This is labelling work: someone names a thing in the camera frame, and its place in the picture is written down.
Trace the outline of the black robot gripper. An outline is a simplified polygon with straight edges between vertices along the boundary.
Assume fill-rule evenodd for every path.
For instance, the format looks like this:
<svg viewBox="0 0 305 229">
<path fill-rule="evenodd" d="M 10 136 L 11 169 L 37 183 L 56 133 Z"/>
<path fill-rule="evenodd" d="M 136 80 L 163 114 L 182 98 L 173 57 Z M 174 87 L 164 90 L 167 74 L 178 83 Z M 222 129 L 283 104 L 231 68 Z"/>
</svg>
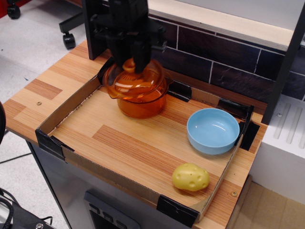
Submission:
<svg viewBox="0 0 305 229">
<path fill-rule="evenodd" d="M 142 73 L 151 61 L 151 49 L 165 50 L 166 29 L 149 18 L 146 0 L 110 0 L 107 9 L 90 18 L 94 36 L 106 41 L 118 66 L 133 58 L 135 73 Z"/>
</svg>

